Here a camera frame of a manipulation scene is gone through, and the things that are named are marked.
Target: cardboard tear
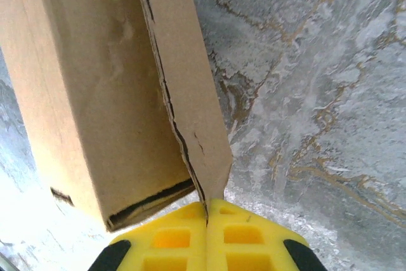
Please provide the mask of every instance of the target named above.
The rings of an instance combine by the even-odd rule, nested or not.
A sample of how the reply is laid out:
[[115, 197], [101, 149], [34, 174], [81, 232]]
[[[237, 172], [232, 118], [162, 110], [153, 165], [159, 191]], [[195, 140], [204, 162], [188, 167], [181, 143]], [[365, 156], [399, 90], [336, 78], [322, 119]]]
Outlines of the cardboard tear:
[[152, 195], [140, 202], [132, 204], [126, 207], [125, 209], [119, 211], [118, 213], [111, 215], [107, 220], [107, 227], [109, 228], [109, 230], [112, 230], [113, 228], [114, 229], [121, 228], [125, 225], [125, 223], [129, 219], [134, 218], [135, 213], [139, 213], [138, 212], [139, 209], [148, 210], [148, 208], [146, 207], [151, 205], [151, 203], [157, 202], [160, 199], [167, 199], [168, 197], [174, 194], [178, 194], [180, 192], [181, 193], [188, 192], [188, 190], [190, 190], [191, 188], [194, 188], [192, 179], [180, 182], [174, 185], [173, 187], [166, 188], [165, 190], [162, 190], [155, 195]]
[[[155, 62], [157, 64], [160, 85], [162, 88], [164, 101], [165, 101], [165, 105], [167, 108], [167, 113], [169, 116], [171, 127], [172, 127], [173, 133], [175, 135], [175, 138], [177, 139], [177, 141], [180, 145], [183, 160], [184, 160], [184, 162], [187, 166], [188, 172], [190, 173], [190, 176], [192, 177], [192, 180], [195, 184], [195, 187], [199, 194], [200, 201], [204, 206], [204, 211], [206, 214], [206, 222], [208, 222], [208, 209], [209, 209], [208, 205], [210, 203], [210, 199], [212, 197], [223, 198], [223, 191], [224, 191], [225, 184], [228, 179], [228, 174], [229, 174], [230, 168], [231, 168], [232, 155], [231, 155], [230, 147], [228, 145], [228, 140], [226, 139], [226, 133], [225, 133], [224, 127], [219, 128], [219, 126], [217, 124], [215, 124], [215, 126], [213, 126], [213, 130], [207, 130], [207, 128], [205, 127], [206, 124], [202, 123], [202, 121], [207, 121], [207, 120], [210, 120], [210, 119], [216, 117], [218, 115], [218, 112], [214, 111], [214, 109], [213, 109], [213, 117], [211, 117], [208, 114], [200, 114], [200, 117], [197, 121], [197, 129], [193, 130], [194, 129], [193, 128], [191, 130], [190, 126], [193, 126], [194, 122], [185, 121], [185, 118], [187, 117], [187, 116], [185, 116], [185, 112], [192, 111], [192, 110], [185, 109], [184, 107], [185, 107], [185, 104], [187, 104], [187, 103], [180, 101], [179, 97], [176, 101], [176, 106], [173, 103], [171, 90], [169, 89], [169, 86], [168, 86], [166, 72], [171, 74], [172, 78], [174, 78], [174, 77], [176, 78], [179, 76], [177, 74], [178, 72], [175, 72], [176, 69], [178, 69], [178, 71], [182, 71], [182, 72], [185, 72], [185, 74], [187, 74], [186, 72], [191, 71], [191, 70], [197, 72], [197, 69], [196, 69], [197, 66], [195, 63], [193, 63], [192, 65], [189, 65], [189, 64], [185, 65], [184, 63], [182, 63], [182, 64], [178, 63], [179, 65], [175, 66], [175, 65], [173, 65], [174, 62], [172, 60], [169, 61], [170, 62], [169, 65], [168, 64], [164, 65], [164, 63], [162, 62], [160, 47], [164, 48], [164, 52], [166, 54], [166, 60], [168, 59], [168, 57], [167, 57], [168, 54], [170, 54], [169, 50], [174, 53], [174, 54], [172, 53], [171, 56], [179, 56], [179, 54], [177, 54], [177, 51], [181, 52], [180, 56], [185, 56], [186, 54], [188, 54], [187, 56], [189, 58], [187, 59], [187, 61], [185, 60], [185, 62], [188, 62], [188, 63], [190, 63], [190, 58], [196, 57], [196, 61], [199, 63], [199, 65], [201, 65], [201, 68], [203, 68], [203, 67], [205, 67], [205, 69], [207, 68], [207, 71], [209, 73], [208, 74], [196, 73], [196, 76], [194, 76], [195, 79], [198, 79], [199, 76], [201, 76], [202, 80], [206, 81], [206, 80], [210, 79], [212, 81], [213, 76], [211, 75], [211, 71], [209, 68], [207, 53], [206, 53], [206, 49], [204, 47], [204, 43], [203, 43], [203, 39], [202, 39], [203, 37], [202, 37], [201, 31], [200, 31], [197, 14], [195, 13], [193, 0], [175, 0], [175, 2], [171, 3], [169, 6], [166, 6], [166, 4], [168, 4], [168, 2], [166, 0], [141, 0], [141, 5], [143, 6], [145, 21], [147, 23], [147, 29], [148, 29], [148, 33], [150, 35], [152, 50], [154, 52]], [[185, 10], [188, 12], [187, 17], [186, 17], [187, 25], [184, 25], [181, 22], [179, 22], [178, 16], [176, 16], [176, 18], [173, 19], [175, 14], [180, 14], [179, 10]], [[188, 40], [187, 37], [182, 35], [184, 32], [170, 31], [170, 29], [180, 30], [180, 29], [182, 29], [182, 27], [185, 27], [187, 29], [189, 26], [193, 27], [193, 29], [198, 29], [199, 31], [194, 31], [193, 34], [201, 37], [200, 43], [197, 43], [197, 41], [191, 42], [192, 47], [190, 47], [187, 44], [187, 40]], [[155, 28], [158, 29], [160, 42], [158, 42], [157, 33], [155, 33]], [[170, 45], [168, 45], [167, 44], [168, 42], [166, 41], [166, 39], [169, 37], [173, 38], [173, 39], [175, 37], [178, 37], [178, 38], [184, 37], [185, 41], [179, 40], [179, 44], [181, 46], [185, 46], [185, 48], [170, 48]], [[190, 51], [190, 50], [194, 49], [195, 47], [200, 47], [199, 52], [187, 53], [187, 50]], [[186, 83], [185, 86], [187, 86], [187, 88], [194, 89], [193, 85], [190, 85], [188, 83]], [[194, 101], [196, 103], [196, 105], [198, 105], [199, 102], [201, 102], [200, 96], [198, 96], [198, 95], [190, 95], [188, 97], [184, 96], [184, 97], [182, 97], [182, 99], [184, 99], [184, 100], [190, 99], [190, 101]], [[208, 98], [206, 100], [206, 102], [210, 103], [214, 108], [216, 108], [214, 106], [215, 104], [213, 102], [218, 104], [217, 95], [215, 95], [215, 96], [210, 95], [210, 98]], [[183, 132], [181, 132], [181, 128], [178, 127], [176, 113], [181, 114], [183, 131], [185, 131], [187, 133], [187, 135], [186, 134], [184, 135]], [[216, 134], [216, 132], [215, 132], [216, 130], [219, 131], [220, 134], [223, 133], [225, 136], [224, 137], [225, 141], [222, 139], [222, 137], [219, 137], [219, 139], [221, 138], [221, 140], [219, 142], [210, 143], [211, 139], [206, 136], [206, 139], [205, 139], [206, 141], [204, 143], [202, 143], [199, 140], [199, 137], [197, 136], [197, 133], [200, 133], [201, 131], [203, 131], [202, 128], [206, 128], [204, 131], [206, 132], [207, 135], [212, 135], [213, 140], [215, 139], [214, 135]], [[205, 147], [211, 151], [212, 155], [206, 155]], [[222, 151], [224, 154], [221, 155], [221, 153], [219, 153], [219, 151], [217, 151], [215, 154], [213, 154], [213, 152], [216, 151], [216, 148], [219, 148], [220, 149], [219, 151]], [[201, 151], [201, 155], [197, 155], [196, 149], [199, 149]], [[202, 182], [200, 181], [199, 177], [203, 178], [205, 180], [204, 186], [203, 186]]]
[[[154, 13], [152, 12], [152, 7], [150, 4], [150, 0], [143, 0], [142, 5], [144, 7], [144, 14], [148, 15], [149, 14], [149, 18], [151, 19], [151, 21], [154, 22]], [[162, 66], [162, 59], [160, 57], [160, 53], [159, 53], [159, 47], [157, 44], [157, 40], [154, 34], [154, 30], [152, 27], [148, 26], [148, 33], [150, 34], [150, 38], [151, 38], [151, 45], [152, 45], [152, 49], [154, 51], [154, 55], [155, 55], [155, 59], [157, 62], [157, 68], [158, 68], [158, 73], [159, 73], [159, 79], [160, 79], [160, 85], [162, 88], [162, 92], [164, 95], [164, 101], [165, 101], [165, 105], [166, 105], [166, 109], [168, 112], [168, 116], [169, 116], [169, 120], [171, 123], [171, 127], [173, 130], [173, 133], [180, 145], [180, 149], [181, 149], [181, 153], [182, 153], [182, 157], [183, 160], [186, 164], [186, 167], [190, 173], [190, 176], [192, 177], [192, 180], [195, 184], [197, 193], [199, 194], [199, 199], [201, 201], [201, 203], [203, 204], [204, 207], [204, 212], [206, 214], [206, 221], [208, 221], [209, 219], [209, 212], [208, 212], [208, 208], [207, 208], [207, 202], [206, 202], [206, 197], [204, 195], [204, 190], [202, 188], [202, 185], [200, 184], [199, 179], [197, 178], [196, 172], [192, 166], [192, 163], [190, 162], [190, 158], [189, 158], [189, 154], [188, 154], [188, 146], [187, 143], [185, 141], [185, 138], [183, 137], [183, 135], [181, 134], [181, 132], [178, 129], [178, 126], [176, 124], [176, 119], [175, 119], [175, 113], [174, 113], [174, 107], [173, 104], [171, 102], [171, 94], [169, 93], [169, 88], [167, 87], [167, 82], [166, 82], [166, 78], [165, 78], [165, 72]]]
[[70, 206], [75, 206], [69, 195], [65, 195], [62, 192], [60, 192], [59, 190], [54, 189], [53, 187], [51, 187], [51, 193], [55, 199], [57, 199], [59, 201], [63, 201], [65, 203], [69, 204]]

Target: cardboard box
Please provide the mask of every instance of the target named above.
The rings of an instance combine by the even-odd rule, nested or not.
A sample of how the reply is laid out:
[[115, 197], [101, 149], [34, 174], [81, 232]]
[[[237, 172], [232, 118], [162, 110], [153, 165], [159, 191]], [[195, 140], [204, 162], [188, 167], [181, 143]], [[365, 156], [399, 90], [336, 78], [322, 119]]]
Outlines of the cardboard box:
[[1, 0], [0, 43], [55, 197], [110, 231], [197, 187], [232, 155], [193, 0]]

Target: marble surface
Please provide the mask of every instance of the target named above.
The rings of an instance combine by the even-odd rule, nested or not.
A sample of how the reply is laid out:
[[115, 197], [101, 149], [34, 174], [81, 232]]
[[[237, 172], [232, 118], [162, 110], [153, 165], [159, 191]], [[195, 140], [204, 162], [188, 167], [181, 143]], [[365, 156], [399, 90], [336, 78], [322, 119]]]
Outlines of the marble surface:
[[[195, 3], [235, 155], [226, 198], [329, 270], [405, 270], [406, 0]], [[4, 62], [0, 198], [21, 270], [85, 270], [112, 238], [43, 189]]]

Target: torn cardboard edge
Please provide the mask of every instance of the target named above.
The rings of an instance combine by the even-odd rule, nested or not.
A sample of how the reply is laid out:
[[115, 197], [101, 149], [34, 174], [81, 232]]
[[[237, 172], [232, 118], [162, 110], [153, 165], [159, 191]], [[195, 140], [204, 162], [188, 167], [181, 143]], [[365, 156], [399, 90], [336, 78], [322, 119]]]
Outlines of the torn cardboard edge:
[[117, 214], [111, 215], [106, 221], [109, 231], [124, 228], [134, 222], [139, 222], [147, 216], [152, 216], [168, 204], [186, 196], [195, 189], [192, 179], [180, 182], [173, 187], [160, 191], [140, 202], [132, 204]]
[[175, 120], [175, 111], [174, 107], [171, 101], [171, 94], [169, 92], [169, 88], [167, 86], [166, 78], [165, 78], [165, 72], [162, 64], [162, 59], [160, 57], [159, 53], [159, 47], [157, 44], [157, 40], [155, 37], [154, 33], [154, 13], [152, 11], [152, 6], [150, 0], [141, 0], [141, 4], [143, 6], [143, 12], [145, 16], [145, 21], [147, 23], [147, 28], [148, 28], [148, 33], [150, 35], [150, 40], [151, 40], [151, 46], [154, 51], [154, 57], [155, 57], [155, 62], [157, 64], [157, 69], [159, 73], [159, 80], [160, 80], [160, 85], [162, 88], [162, 94], [164, 97], [165, 101], [165, 106], [167, 109], [167, 113], [169, 116], [169, 120], [171, 123], [172, 131], [174, 133], [174, 136], [176, 137], [181, 153], [182, 153], [182, 158], [185, 162], [185, 165], [190, 173], [190, 176], [192, 178], [193, 184], [195, 185], [196, 191], [199, 195], [199, 199], [201, 203], [203, 204], [204, 207], [204, 212], [206, 216], [206, 223], [209, 220], [209, 212], [208, 212], [208, 207], [207, 207], [207, 202], [206, 202], [206, 197], [204, 194], [204, 190], [202, 188], [202, 185], [200, 184], [199, 179], [197, 178], [196, 172], [193, 168], [192, 162], [190, 161], [189, 155], [188, 155], [188, 145], [185, 141], [185, 138], [182, 136], [181, 132], [178, 129], [178, 126], [176, 124]]
[[64, 193], [60, 192], [59, 190], [53, 187], [51, 187], [51, 194], [56, 200], [67, 203], [70, 206], [75, 206], [74, 203], [72, 202], [72, 198], [70, 198], [69, 195], [65, 195]]

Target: yellow plastic object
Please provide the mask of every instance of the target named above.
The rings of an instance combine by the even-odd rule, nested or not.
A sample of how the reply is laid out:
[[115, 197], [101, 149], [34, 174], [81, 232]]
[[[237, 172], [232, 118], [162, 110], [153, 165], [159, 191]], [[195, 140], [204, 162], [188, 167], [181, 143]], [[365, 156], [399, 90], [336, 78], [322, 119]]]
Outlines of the yellow plastic object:
[[118, 236], [89, 271], [325, 271], [298, 234], [215, 199]]
[[118, 236], [131, 248], [117, 271], [206, 271], [206, 217], [199, 202]]
[[222, 200], [212, 201], [209, 215], [206, 270], [298, 270], [284, 246], [286, 239], [308, 246], [297, 233]]

